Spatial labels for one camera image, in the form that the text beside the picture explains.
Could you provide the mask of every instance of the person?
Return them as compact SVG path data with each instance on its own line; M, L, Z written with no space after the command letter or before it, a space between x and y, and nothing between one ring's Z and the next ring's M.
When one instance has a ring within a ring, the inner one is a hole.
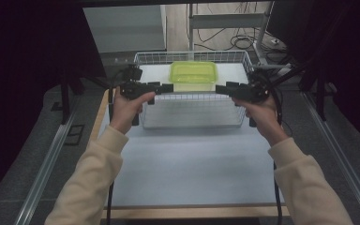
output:
M116 91L111 123L88 144L45 224L99 224L109 186L122 166L121 151L128 141L125 134L143 103L154 96L147 93L129 101ZM246 108L247 116L256 121L257 129L271 145L268 153L277 164L275 179L294 224L352 224L317 161L303 154L277 122L274 100L270 97L259 105L232 100Z

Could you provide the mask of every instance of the hand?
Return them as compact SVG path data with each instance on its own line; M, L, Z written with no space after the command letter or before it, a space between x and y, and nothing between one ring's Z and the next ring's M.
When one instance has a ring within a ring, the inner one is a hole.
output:
M154 96L154 92L149 92L134 100L128 100L121 95L119 87L117 87L113 99L113 116L110 126L126 134L131 128L131 122L136 113L143 111L143 103L153 99Z
M271 96L260 104L248 103L234 97L232 100L246 108L247 117L252 117L256 121L257 129L271 146L289 138L277 122L277 108Z

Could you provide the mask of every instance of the green plastic container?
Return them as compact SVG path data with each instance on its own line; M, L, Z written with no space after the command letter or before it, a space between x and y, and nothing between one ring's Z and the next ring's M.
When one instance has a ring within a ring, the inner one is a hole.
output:
M171 64L172 83L215 83L218 69L212 62L179 61Z

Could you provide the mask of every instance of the cream sleeve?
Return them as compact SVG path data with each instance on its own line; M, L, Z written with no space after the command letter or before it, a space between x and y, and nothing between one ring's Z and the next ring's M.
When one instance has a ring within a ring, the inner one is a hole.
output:
M121 152L127 142L125 135L110 126L97 141L90 142L45 224L99 224L110 184L121 169Z
M292 138L274 145L269 154L277 164L275 178L294 224L353 224L317 161L303 154Z

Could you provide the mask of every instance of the wire basket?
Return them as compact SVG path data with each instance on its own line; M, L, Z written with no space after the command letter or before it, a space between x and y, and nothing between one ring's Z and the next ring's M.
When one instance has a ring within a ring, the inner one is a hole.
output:
M247 52L139 52L135 63L143 70L142 82L169 83L170 64L176 61L209 61L217 64L217 84L247 83L251 69ZM180 92L156 96L155 104L143 104L144 128L228 128L240 127L245 109L230 97L203 92Z

